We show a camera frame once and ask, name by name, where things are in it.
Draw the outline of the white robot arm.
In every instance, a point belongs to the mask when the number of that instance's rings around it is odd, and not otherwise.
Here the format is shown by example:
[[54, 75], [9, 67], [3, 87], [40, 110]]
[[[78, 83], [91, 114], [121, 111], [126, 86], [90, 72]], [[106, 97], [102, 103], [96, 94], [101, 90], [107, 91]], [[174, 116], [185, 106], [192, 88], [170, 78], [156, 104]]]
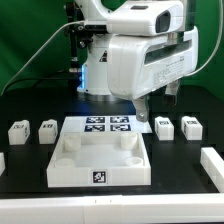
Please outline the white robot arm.
[[198, 60], [196, 0], [126, 0], [115, 10], [102, 0], [74, 0], [81, 12], [78, 46], [87, 50], [83, 85], [94, 100], [129, 100], [136, 118], [148, 120], [148, 96], [164, 88], [176, 102], [180, 79]]

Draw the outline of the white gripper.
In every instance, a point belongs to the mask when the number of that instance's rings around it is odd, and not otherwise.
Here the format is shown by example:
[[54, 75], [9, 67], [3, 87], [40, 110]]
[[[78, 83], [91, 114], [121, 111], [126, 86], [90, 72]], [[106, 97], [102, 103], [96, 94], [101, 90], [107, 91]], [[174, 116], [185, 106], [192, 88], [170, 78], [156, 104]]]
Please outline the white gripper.
[[107, 53], [108, 88], [116, 97], [134, 100], [136, 119], [147, 122], [149, 106], [144, 95], [168, 84], [166, 101], [174, 106], [180, 87], [176, 80], [193, 72], [197, 61], [196, 27], [184, 33], [181, 43], [173, 45], [168, 44], [167, 35], [116, 35], [110, 40]]

